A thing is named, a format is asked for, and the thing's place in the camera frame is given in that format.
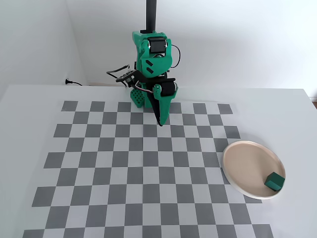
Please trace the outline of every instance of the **white square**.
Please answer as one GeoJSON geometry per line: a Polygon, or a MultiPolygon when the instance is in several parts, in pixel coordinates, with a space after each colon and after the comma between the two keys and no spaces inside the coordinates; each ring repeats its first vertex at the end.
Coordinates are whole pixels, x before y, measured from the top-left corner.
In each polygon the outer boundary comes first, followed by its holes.
{"type": "Polygon", "coordinates": [[[190,102],[181,102],[180,103],[183,114],[194,114],[193,103],[190,102]]]}
{"type": "Polygon", "coordinates": [[[206,114],[195,114],[196,125],[210,125],[208,115],[206,114]]]}
{"type": "Polygon", "coordinates": [[[85,227],[89,206],[70,206],[66,228],[85,227]]]}
{"type": "Polygon", "coordinates": [[[160,204],[143,204],[143,226],[160,225],[160,204]]]}
{"type": "Polygon", "coordinates": [[[197,126],[195,125],[185,125],[184,131],[186,138],[199,138],[197,126]]]}
{"type": "Polygon", "coordinates": [[[172,137],[172,148],[173,151],[187,151],[186,139],[181,137],[172,137]]]}
{"type": "Polygon", "coordinates": [[[170,125],[159,126],[158,125],[158,137],[171,137],[170,125]]]}
{"type": "Polygon", "coordinates": [[[126,204],[135,204],[143,202],[143,185],[127,184],[126,204]]]}
{"type": "Polygon", "coordinates": [[[229,203],[245,203],[243,194],[236,190],[232,185],[225,184],[224,187],[229,203]]]}
{"type": "Polygon", "coordinates": [[[205,168],[208,184],[224,184],[220,168],[205,168]]]}
{"type": "Polygon", "coordinates": [[[143,167],[143,184],[159,184],[158,167],[143,167]]]}
{"type": "Polygon", "coordinates": [[[161,203],[177,203],[175,184],[160,184],[159,198],[161,203]]]}
{"type": "Polygon", "coordinates": [[[189,167],[205,167],[202,152],[187,152],[189,167]]]}
{"type": "Polygon", "coordinates": [[[180,225],[197,225],[196,208],[194,203],[178,203],[180,225]]]}
{"type": "Polygon", "coordinates": [[[98,124],[103,123],[104,113],[102,112],[89,112],[88,124],[98,124]]]}
{"type": "Polygon", "coordinates": [[[96,159],[96,168],[111,168],[112,157],[112,151],[98,151],[96,159]]]}
{"type": "Polygon", "coordinates": [[[123,227],[125,204],[111,204],[107,206],[106,227],[123,227]]]}
{"type": "Polygon", "coordinates": [[[142,167],[143,166],[143,152],[129,151],[128,167],[142,167]]]}
{"type": "Polygon", "coordinates": [[[102,125],[100,137],[115,137],[115,125],[102,125]]]}
{"type": "Polygon", "coordinates": [[[158,152],[158,166],[160,167],[174,167],[173,152],[159,151],[158,152]]]}
{"type": "Polygon", "coordinates": [[[130,125],[130,137],[143,137],[143,125],[130,125]]]}
{"type": "Polygon", "coordinates": [[[143,138],[144,151],[158,151],[158,139],[156,137],[143,138]]]}
{"type": "Polygon", "coordinates": [[[73,124],[69,137],[83,138],[86,135],[86,124],[73,124]]]}
{"type": "Polygon", "coordinates": [[[116,137],[113,151],[129,151],[129,143],[128,137],[116,137]]]}
{"type": "Polygon", "coordinates": [[[59,186],[55,188],[52,207],[55,206],[70,206],[73,196],[74,186],[59,186]]]}
{"type": "Polygon", "coordinates": [[[89,205],[107,205],[109,185],[93,185],[89,205]]]}
{"type": "Polygon", "coordinates": [[[171,125],[183,125],[183,115],[182,114],[170,114],[169,122],[171,125]]]}
{"type": "Polygon", "coordinates": [[[195,203],[211,203],[208,184],[193,184],[195,203]]]}
{"type": "Polygon", "coordinates": [[[175,167],[176,184],[192,184],[189,167],[175,167]]]}
{"type": "Polygon", "coordinates": [[[75,186],[92,185],[95,168],[79,168],[77,171],[75,186]]]}
{"type": "Polygon", "coordinates": [[[110,184],[127,184],[127,178],[127,167],[113,167],[111,169],[110,184]]]}
{"type": "Polygon", "coordinates": [[[78,168],[81,152],[65,152],[62,168],[78,168]]]}
{"type": "Polygon", "coordinates": [[[213,138],[199,138],[202,152],[216,152],[213,138]]]}
{"type": "Polygon", "coordinates": [[[98,151],[99,147],[99,138],[93,138],[93,137],[85,137],[84,139],[84,145],[83,145],[83,152],[96,152],[98,151]]]}
{"type": "Polygon", "coordinates": [[[212,208],[216,225],[233,225],[229,203],[213,203],[212,208]]]}
{"type": "Polygon", "coordinates": [[[213,138],[227,138],[224,126],[222,125],[211,125],[211,131],[213,138]]]}
{"type": "Polygon", "coordinates": [[[144,125],[156,125],[157,118],[154,113],[143,113],[143,124],[144,125]]]}
{"type": "Polygon", "coordinates": [[[117,124],[130,124],[131,113],[117,113],[117,124]]]}

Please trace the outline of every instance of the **wire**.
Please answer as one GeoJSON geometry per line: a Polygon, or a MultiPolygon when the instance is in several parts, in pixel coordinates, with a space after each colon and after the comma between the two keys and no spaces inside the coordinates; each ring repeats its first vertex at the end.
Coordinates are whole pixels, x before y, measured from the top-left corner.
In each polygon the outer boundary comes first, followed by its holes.
{"type": "Polygon", "coordinates": [[[175,65],[174,67],[171,66],[171,68],[176,68],[180,62],[180,49],[176,45],[172,45],[172,46],[176,47],[178,49],[178,52],[179,52],[179,58],[178,58],[177,65],[175,65]]]}

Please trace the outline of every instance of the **white table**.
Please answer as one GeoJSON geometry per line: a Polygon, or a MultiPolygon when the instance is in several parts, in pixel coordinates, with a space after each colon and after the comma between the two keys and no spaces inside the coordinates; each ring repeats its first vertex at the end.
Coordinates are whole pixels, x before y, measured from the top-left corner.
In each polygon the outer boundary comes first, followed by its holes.
{"type": "MultiPolygon", "coordinates": [[[[123,87],[10,86],[0,102],[0,237],[12,237],[19,206],[61,100],[130,100],[123,87]]],[[[286,169],[281,193],[261,219],[275,238],[317,234],[317,110],[304,90],[180,88],[178,101],[230,103],[241,138],[275,152],[286,169]]]]}

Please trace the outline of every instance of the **green block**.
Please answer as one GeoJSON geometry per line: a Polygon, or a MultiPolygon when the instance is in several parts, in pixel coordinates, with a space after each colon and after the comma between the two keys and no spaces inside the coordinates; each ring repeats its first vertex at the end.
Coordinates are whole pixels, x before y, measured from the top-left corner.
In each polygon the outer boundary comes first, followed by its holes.
{"type": "Polygon", "coordinates": [[[268,186],[273,191],[279,191],[283,187],[285,178],[273,172],[269,176],[267,176],[265,185],[268,186]]]}

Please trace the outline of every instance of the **gray square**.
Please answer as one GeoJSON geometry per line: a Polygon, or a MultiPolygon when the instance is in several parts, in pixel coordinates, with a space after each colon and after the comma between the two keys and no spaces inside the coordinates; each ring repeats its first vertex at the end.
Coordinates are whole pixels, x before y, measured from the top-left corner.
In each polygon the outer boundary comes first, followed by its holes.
{"type": "Polygon", "coordinates": [[[209,192],[212,203],[228,203],[227,193],[222,184],[209,184],[209,192]]]}
{"type": "Polygon", "coordinates": [[[234,225],[217,225],[218,238],[237,238],[234,225]]]}
{"type": "Polygon", "coordinates": [[[100,138],[98,151],[113,151],[114,138],[100,138]]]}
{"type": "Polygon", "coordinates": [[[256,238],[273,238],[271,226],[269,224],[256,224],[253,225],[256,238]]]}
{"type": "Polygon", "coordinates": [[[158,138],[158,151],[173,151],[172,138],[158,138]]]}
{"type": "Polygon", "coordinates": [[[196,203],[196,216],[198,225],[215,225],[211,203],[196,203]]]}
{"type": "Polygon", "coordinates": [[[85,228],[66,228],[63,238],[84,238],[85,228]]]}
{"type": "Polygon", "coordinates": [[[174,167],[159,167],[159,183],[175,184],[174,167]]]}
{"type": "Polygon", "coordinates": [[[175,167],[189,167],[187,152],[173,152],[175,167]]]}
{"type": "Polygon", "coordinates": [[[143,137],[157,137],[158,127],[157,125],[143,125],[143,137]]]}
{"type": "Polygon", "coordinates": [[[224,126],[224,130],[226,132],[227,138],[230,138],[230,139],[241,139],[237,126],[235,126],[235,125],[231,125],[231,126],[225,125],[224,126]]]}
{"type": "Polygon", "coordinates": [[[106,227],[105,238],[123,238],[124,227],[106,227]]]}
{"type": "Polygon", "coordinates": [[[216,152],[223,152],[228,146],[228,140],[225,138],[214,138],[214,146],[216,147],[216,152]]]}
{"type": "Polygon", "coordinates": [[[129,138],[129,151],[143,151],[143,137],[129,138]]]}
{"type": "Polygon", "coordinates": [[[117,124],[117,113],[104,113],[103,124],[117,124]]]}
{"type": "Polygon", "coordinates": [[[177,203],[164,203],[160,205],[162,225],[179,225],[177,203]]]}
{"type": "Polygon", "coordinates": [[[89,206],[86,227],[104,227],[106,224],[107,205],[89,206]]]}
{"type": "Polygon", "coordinates": [[[128,167],[129,152],[114,151],[112,157],[112,167],[128,167]]]}
{"type": "Polygon", "coordinates": [[[220,115],[208,115],[210,125],[223,125],[220,115]]]}
{"type": "Polygon", "coordinates": [[[207,114],[206,105],[204,103],[193,103],[195,114],[207,114]]]}
{"type": "Polygon", "coordinates": [[[108,204],[125,204],[126,184],[111,184],[109,186],[108,204]]]}
{"type": "Polygon", "coordinates": [[[44,169],[61,168],[64,152],[50,152],[46,158],[44,169]]]}
{"type": "Polygon", "coordinates": [[[159,184],[143,185],[143,203],[159,203],[159,184]]]}
{"type": "Polygon", "coordinates": [[[172,137],[185,137],[183,125],[171,125],[170,132],[172,137]]]}
{"type": "Polygon", "coordinates": [[[71,198],[71,206],[89,205],[92,186],[75,186],[71,198]]]}
{"type": "Polygon", "coordinates": [[[192,184],[207,184],[206,170],[202,167],[190,167],[192,184]]]}
{"type": "Polygon", "coordinates": [[[69,137],[72,124],[57,124],[54,137],[69,137]]]}
{"type": "Polygon", "coordinates": [[[62,112],[74,112],[76,111],[78,101],[64,101],[62,112]]]}
{"type": "Polygon", "coordinates": [[[88,124],[85,137],[100,137],[101,125],[88,124]]]}
{"type": "Polygon", "coordinates": [[[69,206],[51,207],[45,228],[46,229],[65,228],[68,211],[69,211],[69,206]]]}
{"type": "Polygon", "coordinates": [[[187,145],[187,151],[192,151],[192,152],[202,151],[199,138],[186,138],[186,145],[187,145]]]}
{"type": "Polygon", "coordinates": [[[32,207],[50,207],[55,187],[38,187],[34,196],[32,207]]]}
{"type": "Polygon", "coordinates": [[[194,193],[191,184],[176,185],[177,202],[178,203],[194,203],[194,193]]]}
{"type": "Polygon", "coordinates": [[[115,127],[115,137],[129,137],[130,125],[117,125],[115,127]]]}
{"type": "Polygon", "coordinates": [[[142,226],[142,237],[144,238],[161,238],[160,226],[142,226]]]}
{"type": "Polygon", "coordinates": [[[57,186],[74,186],[78,169],[60,169],[57,186]]]}
{"type": "Polygon", "coordinates": [[[105,185],[110,183],[111,168],[95,168],[93,185],[105,185]]]}
{"type": "Polygon", "coordinates": [[[197,225],[180,226],[180,236],[182,238],[199,238],[199,231],[197,225]]]}
{"type": "Polygon", "coordinates": [[[44,229],[25,230],[22,238],[43,238],[44,229]]]}
{"type": "Polygon", "coordinates": [[[232,214],[233,224],[251,224],[247,205],[244,203],[230,203],[230,210],[232,214]]]}
{"type": "Polygon", "coordinates": [[[157,167],[159,166],[159,153],[158,151],[144,151],[143,152],[143,166],[157,167]]]}
{"type": "Polygon", "coordinates": [[[131,125],[143,125],[143,113],[131,113],[131,125]]]}
{"type": "Polygon", "coordinates": [[[84,145],[84,138],[69,138],[66,152],[81,152],[84,145]]]}
{"type": "Polygon", "coordinates": [[[125,205],[125,226],[141,226],[143,222],[143,205],[126,204],[125,205]]]}
{"type": "Polygon", "coordinates": [[[120,112],[120,113],[131,112],[131,103],[130,102],[119,102],[118,103],[118,112],[120,112]]]}
{"type": "Polygon", "coordinates": [[[248,197],[246,195],[243,195],[243,196],[244,196],[244,200],[246,201],[246,203],[262,203],[262,200],[260,200],[260,199],[251,198],[251,197],[248,197]]]}
{"type": "Polygon", "coordinates": [[[232,114],[232,110],[229,104],[218,103],[218,108],[219,108],[220,114],[232,114]]]}
{"type": "Polygon", "coordinates": [[[216,152],[203,152],[205,167],[220,167],[216,152]]]}
{"type": "Polygon", "coordinates": [[[91,112],[103,112],[105,110],[105,102],[91,102],[91,112]]]}
{"type": "Polygon", "coordinates": [[[182,114],[184,125],[196,125],[196,118],[194,114],[182,114]]]}
{"type": "Polygon", "coordinates": [[[87,124],[89,112],[75,112],[73,124],[87,124]]]}
{"type": "Polygon", "coordinates": [[[96,167],[97,152],[81,152],[79,168],[96,167]]]}
{"type": "Polygon", "coordinates": [[[127,184],[143,184],[142,167],[128,167],[127,184]]]}

